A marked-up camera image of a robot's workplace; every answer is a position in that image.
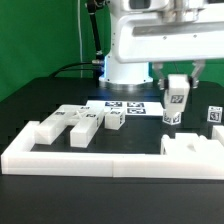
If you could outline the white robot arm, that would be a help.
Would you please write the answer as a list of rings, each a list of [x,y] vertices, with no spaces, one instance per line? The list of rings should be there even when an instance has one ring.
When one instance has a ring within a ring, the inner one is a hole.
[[[137,86],[161,76],[164,62],[192,61],[196,81],[224,58],[224,0],[109,0],[111,47],[100,80]]]

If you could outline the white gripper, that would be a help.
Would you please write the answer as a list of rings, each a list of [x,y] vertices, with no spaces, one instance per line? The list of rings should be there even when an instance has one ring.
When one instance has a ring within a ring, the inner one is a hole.
[[[165,89],[164,61],[196,60],[190,76],[197,88],[202,59],[224,58],[224,3],[207,0],[151,0],[135,8],[115,0],[113,54],[122,63],[153,62],[158,86]]]

